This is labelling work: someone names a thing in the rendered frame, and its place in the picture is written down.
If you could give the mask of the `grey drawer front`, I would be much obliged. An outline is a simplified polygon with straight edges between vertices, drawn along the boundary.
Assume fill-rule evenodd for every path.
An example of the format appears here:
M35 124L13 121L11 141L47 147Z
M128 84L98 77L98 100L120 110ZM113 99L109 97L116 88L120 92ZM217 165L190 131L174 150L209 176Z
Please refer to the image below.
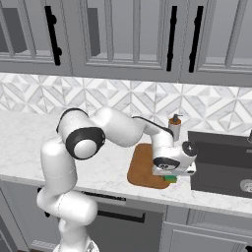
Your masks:
M168 206L166 221L197 225L224 226L252 231L252 219L232 215Z

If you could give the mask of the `soap dispenser with brown collar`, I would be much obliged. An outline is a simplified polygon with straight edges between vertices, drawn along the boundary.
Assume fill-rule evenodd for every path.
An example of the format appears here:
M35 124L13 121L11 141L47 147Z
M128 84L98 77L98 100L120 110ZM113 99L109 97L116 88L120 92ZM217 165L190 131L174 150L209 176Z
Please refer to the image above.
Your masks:
M174 141L178 141L181 128L181 120L178 114L174 114L173 117L169 119L168 128L173 132Z

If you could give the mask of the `grey dishwasher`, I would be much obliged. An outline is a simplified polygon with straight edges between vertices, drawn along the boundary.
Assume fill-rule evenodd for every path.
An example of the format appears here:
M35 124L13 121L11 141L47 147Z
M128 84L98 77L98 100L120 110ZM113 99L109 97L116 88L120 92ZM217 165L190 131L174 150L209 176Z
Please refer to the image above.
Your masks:
M97 215L88 233L100 252L158 252L164 205L83 192L97 201L98 210L140 217L144 223Z

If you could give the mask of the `brown wooden cutting board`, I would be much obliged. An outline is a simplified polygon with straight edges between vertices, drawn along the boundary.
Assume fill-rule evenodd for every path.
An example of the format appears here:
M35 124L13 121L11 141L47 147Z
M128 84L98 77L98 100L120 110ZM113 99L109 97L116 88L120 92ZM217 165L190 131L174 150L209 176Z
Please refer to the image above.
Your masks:
M127 173L128 181L137 186L165 189L169 186L162 176L153 175L152 145L136 146Z

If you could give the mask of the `grey base cupboard door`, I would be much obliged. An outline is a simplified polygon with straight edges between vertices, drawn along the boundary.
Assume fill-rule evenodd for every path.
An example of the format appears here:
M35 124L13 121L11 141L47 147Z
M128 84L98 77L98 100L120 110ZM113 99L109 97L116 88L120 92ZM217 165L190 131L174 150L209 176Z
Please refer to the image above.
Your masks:
M247 252L248 245L249 236L165 221L159 252Z
M1 181L1 189L29 249L52 252L60 242L58 220L46 218L36 204L37 188L29 184Z

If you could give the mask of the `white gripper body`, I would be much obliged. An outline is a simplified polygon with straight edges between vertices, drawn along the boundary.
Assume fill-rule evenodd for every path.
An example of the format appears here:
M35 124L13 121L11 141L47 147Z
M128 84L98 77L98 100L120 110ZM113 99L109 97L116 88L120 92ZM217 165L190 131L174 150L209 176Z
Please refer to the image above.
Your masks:
M153 175L172 175L172 176L192 176L197 171L195 163L192 163L187 168L185 167L177 167L173 170L164 170L160 169L157 166L153 166Z

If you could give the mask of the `dark grey sink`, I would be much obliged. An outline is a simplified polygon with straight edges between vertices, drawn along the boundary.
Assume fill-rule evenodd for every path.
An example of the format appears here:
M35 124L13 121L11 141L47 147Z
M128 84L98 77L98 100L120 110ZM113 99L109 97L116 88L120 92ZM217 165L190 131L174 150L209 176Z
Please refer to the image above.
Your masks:
M188 132L198 150L191 189L252 199L252 143L246 137Z

